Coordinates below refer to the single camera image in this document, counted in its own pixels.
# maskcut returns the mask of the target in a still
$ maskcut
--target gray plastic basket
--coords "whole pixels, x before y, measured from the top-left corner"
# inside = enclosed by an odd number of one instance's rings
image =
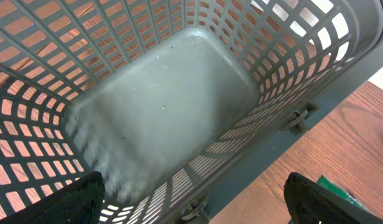
[[[0,0],[0,219],[98,170],[101,223],[168,222],[382,31],[374,0]]]

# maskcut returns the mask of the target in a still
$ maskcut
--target lattice pattern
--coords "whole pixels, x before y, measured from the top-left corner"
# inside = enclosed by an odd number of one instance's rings
[[[207,29],[256,78],[257,107],[140,203],[106,198],[100,223],[152,223],[297,102],[359,58],[338,0],[0,0],[0,219],[75,181],[90,136],[63,109],[187,27]]]

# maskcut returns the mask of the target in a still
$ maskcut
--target plastic basket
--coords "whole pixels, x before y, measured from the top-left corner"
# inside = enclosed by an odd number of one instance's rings
[[[379,1],[0,1],[0,219],[98,170],[101,223],[164,222],[382,30]]]

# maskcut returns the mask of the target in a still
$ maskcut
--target gray plastic surface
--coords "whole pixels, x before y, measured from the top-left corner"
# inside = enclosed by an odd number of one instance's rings
[[[0,0],[0,218],[97,169],[100,222],[170,222],[382,31],[377,0]]]

